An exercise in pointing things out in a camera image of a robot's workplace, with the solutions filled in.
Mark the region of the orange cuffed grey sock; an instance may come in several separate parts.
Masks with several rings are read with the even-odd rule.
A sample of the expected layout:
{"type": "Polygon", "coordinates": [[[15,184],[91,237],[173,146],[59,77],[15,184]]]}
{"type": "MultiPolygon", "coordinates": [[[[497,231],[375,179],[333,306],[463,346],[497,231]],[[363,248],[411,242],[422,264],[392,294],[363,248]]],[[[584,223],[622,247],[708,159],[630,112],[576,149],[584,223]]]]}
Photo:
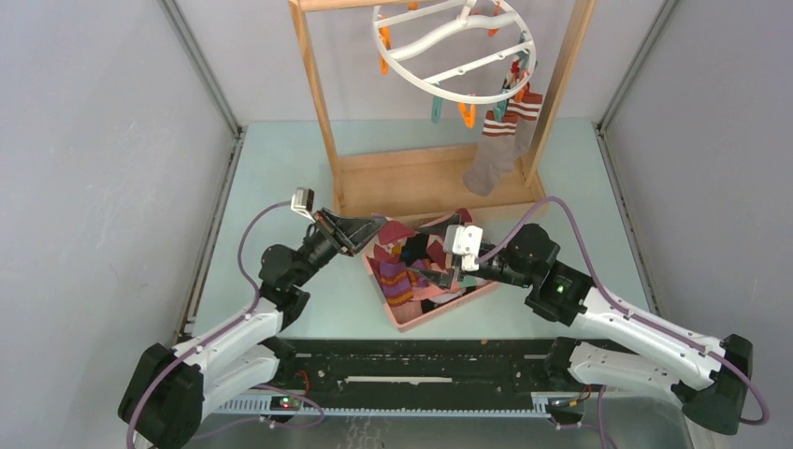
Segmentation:
{"type": "Polygon", "coordinates": [[[527,92],[519,101],[513,100],[508,111],[517,115],[513,155],[521,156],[528,150],[534,136],[544,97],[542,94],[527,92]]]}

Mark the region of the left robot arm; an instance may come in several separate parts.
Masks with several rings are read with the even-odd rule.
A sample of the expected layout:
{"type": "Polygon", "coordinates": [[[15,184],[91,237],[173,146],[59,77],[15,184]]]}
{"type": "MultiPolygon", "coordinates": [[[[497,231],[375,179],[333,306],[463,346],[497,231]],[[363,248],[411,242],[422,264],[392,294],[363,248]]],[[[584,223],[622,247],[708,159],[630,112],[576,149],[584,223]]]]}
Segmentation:
{"type": "Polygon", "coordinates": [[[219,406],[260,384],[284,389],[295,363],[266,346],[304,311],[302,287],[336,255],[360,253],[387,224],[382,216],[344,217],[322,208],[298,249],[267,247],[256,278],[243,275],[252,300],[208,332],[173,347],[155,343],[140,356],[121,399],[125,445],[141,436],[155,448],[181,448],[219,406]]]}

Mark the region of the beige red striped sock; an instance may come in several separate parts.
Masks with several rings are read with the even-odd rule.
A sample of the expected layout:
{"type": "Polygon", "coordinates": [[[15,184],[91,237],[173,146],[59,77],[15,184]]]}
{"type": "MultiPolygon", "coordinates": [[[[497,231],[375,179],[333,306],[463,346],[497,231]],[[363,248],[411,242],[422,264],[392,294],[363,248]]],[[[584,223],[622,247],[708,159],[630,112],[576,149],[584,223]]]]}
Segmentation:
{"type": "Polygon", "coordinates": [[[389,220],[373,240],[372,258],[378,262],[394,263],[399,259],[409,238],[416,235],[411,227],[389,220]]]}

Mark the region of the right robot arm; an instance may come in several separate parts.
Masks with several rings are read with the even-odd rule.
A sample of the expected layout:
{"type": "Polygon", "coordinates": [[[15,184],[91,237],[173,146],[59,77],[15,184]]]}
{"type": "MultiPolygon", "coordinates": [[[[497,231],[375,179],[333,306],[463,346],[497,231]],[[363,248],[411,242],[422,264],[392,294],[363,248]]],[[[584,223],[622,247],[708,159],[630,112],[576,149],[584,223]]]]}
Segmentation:
{"type": "Polygon", "coordinates": [[[435,224],[418,233],[442,239],[451,264],[443,271],[419,269],[445,286],[467,274],[525,288],[526,305],[539,317],[596,334],[626,348],[623,354],[560,338],[543,367],[557,391],[599,384],[642,392],[678,407],[712,432],[734,435],[752,375],[751,341],[699,334],[637,309],[598,284],[594,276],[557,259],[560,247],[538,224],[523,225],[502,248],[483,241],[475,225],[435,224]]]}

